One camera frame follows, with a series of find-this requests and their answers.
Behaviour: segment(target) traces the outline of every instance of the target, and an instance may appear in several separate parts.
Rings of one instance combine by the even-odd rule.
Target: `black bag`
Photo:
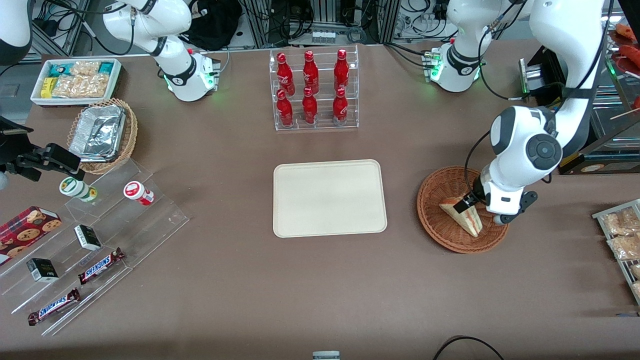
[[[238,0],[192,0],[189,8],[191,27],[180,39],[207,51],[229,45],[242,15]]]

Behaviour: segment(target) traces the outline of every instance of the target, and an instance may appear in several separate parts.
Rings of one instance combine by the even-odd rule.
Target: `clear acrylic display stand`
[[[333,68],[338,57],[338,49],[347,51],[347,62],[349,63],[349,85],[346,87],[345,98],[349,103],[347,107],[347,121],[343,126],[336,126],[333,123],[333,100],[335,99],[335,89],[333,87]],[[271,101],[273,103],[273,118],[277,131],[295,131],[295,130],[315,130],[315,129],[344,129],[354,128],[359,125],[359,107],[358,99],[360,97],[359,77],[358,77],[358,47],[342,46],[342,47],[314,47],[314,59],[318,66],[320,90],[315,95],[318,103],[318,119],[314,125],[305,122],[304,111],[302,108],[303,89],[305,81],[302,69],[305,66],[305,56],[299,53],[297,49],[277,49],[272,50],[269,54],[269,76],[271,78]],[[278,116],[278,108],[276,102],[276,91],[280,88],[278,82],[278,62],[275,57],[278,53],[284,53],[287,56],[287,63],[293,71],[293,83],[296,86],[296,93],[289,98],[293,107],[293,126],[284,127]]]
[[[151,205],[143,206],[124,197],[125,184],[133,180],[153,191],[155,199]],[[69,200],[57,210],[63,223],[50,237],[0,267],[2,301],[13,314],[24,317],[25,326],[30,313],[65,296],[73,288],[79,290],[79,303],[64,307],[35,326],[42,336],[60,331],[189,221],[156,186],[151,173],[131,159],[112,168],[92,186],[98,190],[96,199],[91,202]],[[102,244],[100,250],[92,252],[80,246],[74,232],[78,224],[95,230]],[[126,258],[80,285],[78,275],[118,247]],[[59,279],[50,284],[34,281],[26,265],[31,258],[51,260]]]

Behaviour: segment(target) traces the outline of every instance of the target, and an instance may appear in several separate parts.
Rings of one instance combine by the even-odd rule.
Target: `red bottle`
[[[293,108],[291,102],[287,99],[287,94],[282,89],[278,89],[276,93],[278,96],[278,102],[276,107],[278,108],[278,114],[280,116],[280,122],[284,127],[293,126]]]
[[[318,103],[314,97],[314,92],[311,87],[305,88],[305,98],[302,99],[302,108],[305,110],[305,122],[309,125],[316,123],[318,116]]]
[[[278,59],[278,82],[280,88],[287,92],[287,96],[293,96],[296,93],[296,87],[293,85],[293,71],[287,63],[287,57],[284,53],[276,55]]]
[[[336,126],[343,126],[347,122],[347,99],[344,97],[344,88],[335,91],[333,100],[333,123]]]
[[[305,76],[305,86],[309,86],[314,94],[320,91],[320,79],[318,76],[318,65],[314,61],[314,52],[305,51],[305,67],[302,69]]]
[[[335,62],[333,68],[333,87],[336,91],[340,88],[347,88],[349,84],[349,64],[347,64],[347,51],[345,49],[338,50],[338,61]]]

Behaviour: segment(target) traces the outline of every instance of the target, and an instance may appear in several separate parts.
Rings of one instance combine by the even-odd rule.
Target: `red cookie box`
[[[0,265],[62,224],[58,214],[31,206],[0,226]]]

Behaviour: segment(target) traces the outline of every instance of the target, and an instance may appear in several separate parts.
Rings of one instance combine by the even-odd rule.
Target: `wicker basket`
[[[91,104],[89,106],[98,108],[100,106],[108,105],[118,105],[123,107],[127,112],[127,118],[125,119],[125,128],[122,132],[122,139],[120,141],[120,148],[118,150],[119,155],[116,160],[112,161],[111,163],[80,163],[81,169],[95,175],[102,175],[109,171],[109,169],[116,166],[118,163],[125,161],[126,159],[131,157],[133,148],[136,146],[136,136],[138,135],[138,120],[136,120],[136,114],[133,113],[126,102],[120,99],[110,99],[108,101],[96,102],[95,104]],[[67,136],[67,148],[71,146],[71,140],[73,140],[76,133],[76,126],[78,125],[79,119],[80,114],[76,116],[76,121],[74,121],[74,124],[71,125],[71,130],[69,131],[69,135]]]
[[[480,173],[467,170],[469,179]],[[444,210],[440,203],[448,197],[461,197],[467,193],[463,167],[445,167],[429,175],[418,191],[418,216],[431,237],[442,246],[463,254],[474,254],[491,250],[507,235],[508,225],[497,225],[493,214],[485,206],[477,204],[483,229],[477,238],[466,232]]]

